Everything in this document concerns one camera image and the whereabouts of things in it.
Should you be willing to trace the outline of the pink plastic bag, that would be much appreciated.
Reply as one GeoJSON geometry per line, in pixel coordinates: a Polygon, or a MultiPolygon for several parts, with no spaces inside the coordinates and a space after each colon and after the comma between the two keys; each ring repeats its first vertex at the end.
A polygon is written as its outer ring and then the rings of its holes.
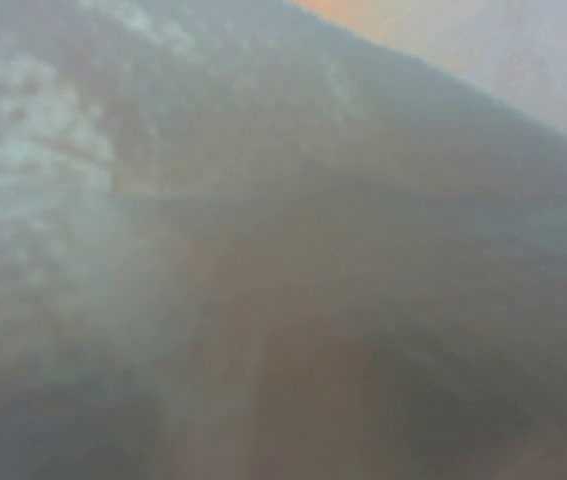
{"type": "Polygon", "coordinates": [[[567,135],[289,1],[0,1],[0,479],[567,479],[567,135]]]}

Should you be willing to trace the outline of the orange fake fruit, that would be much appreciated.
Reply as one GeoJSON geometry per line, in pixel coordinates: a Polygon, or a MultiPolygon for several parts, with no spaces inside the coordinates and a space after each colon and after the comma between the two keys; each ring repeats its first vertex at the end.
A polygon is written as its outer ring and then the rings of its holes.
{"type": "Polygon", "coordinates": [[[475,1],[300,0],[296,4],[376,43],[423,54],[446,27],[463,20],[475,1]]]}

